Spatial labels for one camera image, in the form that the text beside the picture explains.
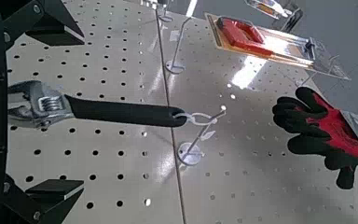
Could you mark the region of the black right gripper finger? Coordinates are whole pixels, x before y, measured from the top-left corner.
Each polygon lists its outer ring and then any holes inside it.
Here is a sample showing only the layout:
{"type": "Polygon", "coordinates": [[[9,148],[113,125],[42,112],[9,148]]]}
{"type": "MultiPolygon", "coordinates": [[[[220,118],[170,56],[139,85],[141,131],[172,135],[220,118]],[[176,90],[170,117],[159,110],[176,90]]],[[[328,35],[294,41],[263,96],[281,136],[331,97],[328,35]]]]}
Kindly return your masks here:
{"type": "Polygon", "coordinates": [[[62,224],[83,191],[83,180],[63,179],[48,179],[22,190],[7,175],[2,224],[62,224]]]}
{"type": "Polygon", "coordinates": [[[23,34],[48,46],[85,44],[85,36],[62,0],[0,0],[4,40],[10,48],[23,34]]]}

